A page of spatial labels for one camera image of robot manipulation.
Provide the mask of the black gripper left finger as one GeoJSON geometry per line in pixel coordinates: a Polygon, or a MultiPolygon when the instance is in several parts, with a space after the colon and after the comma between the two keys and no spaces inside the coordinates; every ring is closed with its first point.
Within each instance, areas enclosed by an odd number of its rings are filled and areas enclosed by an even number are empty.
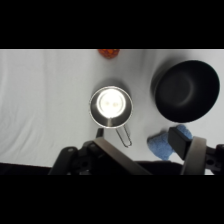
{"type": "Polygon", "coordinates": [[[138,163],[120,152],[104,138],[104,129],[97,130],[96,138],[81,149],[65,147],[59,153],[50,175],[150,175],[138,163]]]}

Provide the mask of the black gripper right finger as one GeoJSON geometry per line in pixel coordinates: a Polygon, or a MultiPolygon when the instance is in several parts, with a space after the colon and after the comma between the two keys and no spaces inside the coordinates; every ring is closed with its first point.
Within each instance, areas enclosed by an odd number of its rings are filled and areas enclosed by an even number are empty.
{"type": "Polygon", "coordinates": [[[206,169],[214,175],[224,175],[224,144],[208,147],[206,139],[190,140],[176,127],[169,129],[168,143],[184,161],[182,175],[203,175],[206,169]]]}

